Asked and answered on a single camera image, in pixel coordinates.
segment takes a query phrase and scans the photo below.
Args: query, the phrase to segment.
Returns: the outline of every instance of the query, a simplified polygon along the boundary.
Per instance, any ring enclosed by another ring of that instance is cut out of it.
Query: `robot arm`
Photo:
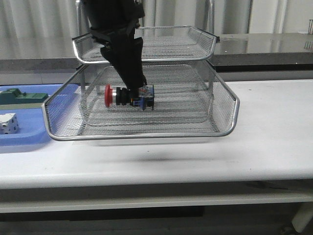
[[[141,62],[143,40],[134,39],[138,19],[144,17],[142,4],[137,0],[83,0],[83,9],[94,40],[104,45],[102,56],[114,66],[127,90],[136,93],[147,85]]]

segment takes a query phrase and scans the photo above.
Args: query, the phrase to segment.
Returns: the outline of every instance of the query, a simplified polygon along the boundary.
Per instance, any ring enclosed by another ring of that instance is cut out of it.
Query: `green block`
[[[43,103],[47,98],[47,93],[22,93],[17,88],[11,88],[0,92],[0,105]]]

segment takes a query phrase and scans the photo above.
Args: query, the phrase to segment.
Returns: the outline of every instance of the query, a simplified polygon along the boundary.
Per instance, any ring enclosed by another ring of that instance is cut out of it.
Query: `stacked mesh trays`
[[[43,104],[52,138],[218,137],[234,129],[239,100],[205,61],[213,54],[214,35],[176,26],[143,27],[135,36],[144,40],[143,70],[155,87],[155,109],[105,107],[105,85],[125,85],[86,34],[73,39],[85,65]]]

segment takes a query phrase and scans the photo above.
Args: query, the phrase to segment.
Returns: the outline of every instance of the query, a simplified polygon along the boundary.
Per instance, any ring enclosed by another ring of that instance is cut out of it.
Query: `white curtain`
[[[142,1],[143,26],[203,28],[208,22],[205,0]],[[305,31],[312,9],[313,0],[215,0],[214,33]],[[76,36],[75,0],[0,0],[0,38]]]

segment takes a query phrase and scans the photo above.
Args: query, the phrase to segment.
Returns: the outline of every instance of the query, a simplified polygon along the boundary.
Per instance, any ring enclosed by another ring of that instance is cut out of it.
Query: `white cube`
[[[0,134],[15,134],[19,130],[19,122],[15,113],[0,115]]]

